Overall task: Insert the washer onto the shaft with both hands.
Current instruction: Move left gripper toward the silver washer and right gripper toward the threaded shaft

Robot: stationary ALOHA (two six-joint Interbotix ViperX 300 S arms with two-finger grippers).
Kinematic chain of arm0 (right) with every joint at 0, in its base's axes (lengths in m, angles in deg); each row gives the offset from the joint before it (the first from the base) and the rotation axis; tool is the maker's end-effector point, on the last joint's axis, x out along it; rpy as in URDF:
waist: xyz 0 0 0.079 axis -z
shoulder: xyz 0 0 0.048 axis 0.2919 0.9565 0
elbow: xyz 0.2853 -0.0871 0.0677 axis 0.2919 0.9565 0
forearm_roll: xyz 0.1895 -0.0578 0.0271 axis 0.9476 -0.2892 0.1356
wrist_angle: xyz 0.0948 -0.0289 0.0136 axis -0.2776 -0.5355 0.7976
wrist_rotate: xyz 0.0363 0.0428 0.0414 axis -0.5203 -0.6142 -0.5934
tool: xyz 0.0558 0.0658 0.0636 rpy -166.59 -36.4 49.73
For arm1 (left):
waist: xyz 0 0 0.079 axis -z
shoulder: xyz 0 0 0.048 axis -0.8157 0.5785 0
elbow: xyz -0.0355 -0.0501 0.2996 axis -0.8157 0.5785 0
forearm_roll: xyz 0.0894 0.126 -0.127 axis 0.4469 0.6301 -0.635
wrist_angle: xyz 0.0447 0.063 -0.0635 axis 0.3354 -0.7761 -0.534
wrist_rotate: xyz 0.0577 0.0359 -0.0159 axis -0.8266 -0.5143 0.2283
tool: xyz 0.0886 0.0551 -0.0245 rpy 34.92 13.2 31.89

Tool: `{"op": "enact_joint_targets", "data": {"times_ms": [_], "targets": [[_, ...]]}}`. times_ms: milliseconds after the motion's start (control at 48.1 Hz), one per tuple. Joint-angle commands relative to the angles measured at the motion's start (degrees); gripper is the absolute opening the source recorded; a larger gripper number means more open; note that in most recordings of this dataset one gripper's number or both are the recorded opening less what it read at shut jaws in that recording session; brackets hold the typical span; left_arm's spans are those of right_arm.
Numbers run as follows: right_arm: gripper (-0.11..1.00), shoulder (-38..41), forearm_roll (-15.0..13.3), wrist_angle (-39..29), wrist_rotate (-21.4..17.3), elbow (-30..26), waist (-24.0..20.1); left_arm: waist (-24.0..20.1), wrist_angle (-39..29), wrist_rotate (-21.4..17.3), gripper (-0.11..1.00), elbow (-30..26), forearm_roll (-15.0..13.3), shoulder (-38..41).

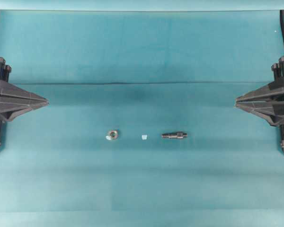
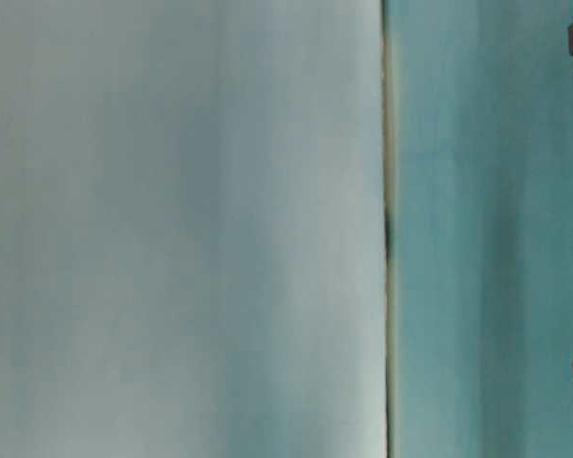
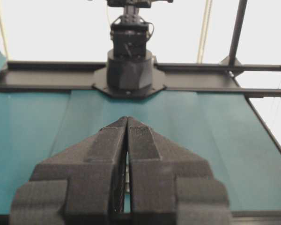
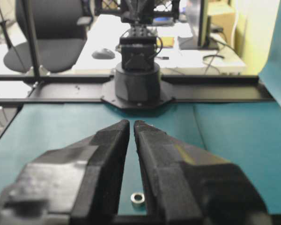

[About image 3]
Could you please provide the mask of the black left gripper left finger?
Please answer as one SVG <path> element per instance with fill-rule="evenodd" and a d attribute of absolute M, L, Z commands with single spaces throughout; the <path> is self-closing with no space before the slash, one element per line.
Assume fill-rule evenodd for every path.
<path fill-rule="evenodd" d="M 124 207 L 126 125 L 122 117 L 37 164 L 10 210 L 13 225 L 107 225 Z"/>

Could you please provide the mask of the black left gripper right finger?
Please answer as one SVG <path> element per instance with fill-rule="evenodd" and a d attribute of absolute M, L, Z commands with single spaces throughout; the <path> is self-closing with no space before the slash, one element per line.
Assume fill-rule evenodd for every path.
<path fill-rule="evenodd" d="M 132 117 L 127 135 L 135 225 L 231 224 L 226 187 L 206 159 Z"/>

